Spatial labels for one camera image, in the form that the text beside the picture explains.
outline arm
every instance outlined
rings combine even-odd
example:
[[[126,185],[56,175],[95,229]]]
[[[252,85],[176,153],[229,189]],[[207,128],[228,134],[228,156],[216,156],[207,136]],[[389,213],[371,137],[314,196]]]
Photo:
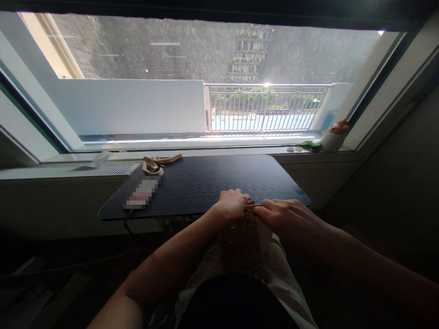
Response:
[[[435,320],[439,285],[324,222],[300,201],[264,200],[254,212],[282,240],[291,241],[309,255],[379,287],[421,318]]]
[[[143,311],[151,309],[178,285],[206,242],[241,217],[249,199],[239,189],[222,191],[207,213],[140,264],[88,328],[142,328]]]

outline radiator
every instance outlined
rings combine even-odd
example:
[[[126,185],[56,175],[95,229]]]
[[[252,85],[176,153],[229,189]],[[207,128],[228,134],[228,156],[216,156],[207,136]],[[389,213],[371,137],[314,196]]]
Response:
[[[32,240],[127,234],[123,221],[103,222],[97,213],[138,166],[0,170],[0,229]],[[164,220],[132,219],[129,226],[133,233],[160,232]]]

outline black shirt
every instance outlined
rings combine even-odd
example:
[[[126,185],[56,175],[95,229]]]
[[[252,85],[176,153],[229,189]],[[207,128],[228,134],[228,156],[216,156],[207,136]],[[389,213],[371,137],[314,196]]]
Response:
[[[178,327],[186,328],[298,329],[270,289],[244,274],[203,282],[192,296]]]

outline balcony railing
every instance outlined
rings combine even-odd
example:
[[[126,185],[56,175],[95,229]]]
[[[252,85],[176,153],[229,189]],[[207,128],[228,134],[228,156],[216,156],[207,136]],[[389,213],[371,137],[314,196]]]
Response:
[[[309,130],[333,85],[205,86],[209,88],[210,131],[242,132]]]

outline black table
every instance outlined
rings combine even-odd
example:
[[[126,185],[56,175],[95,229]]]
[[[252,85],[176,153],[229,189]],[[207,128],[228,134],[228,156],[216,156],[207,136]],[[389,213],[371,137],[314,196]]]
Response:
[[[256,203],[263,199],[311,201],[282,166],[269,155],[185,157],[167,164],[160,186],[146,209],[134,210],[131,218],[157,218],[203,214],[218,201],[223,190],[240,188]],[[129,210],[123,204],[135,188],[132,174],[99,210],[101,220],[123,220]]]

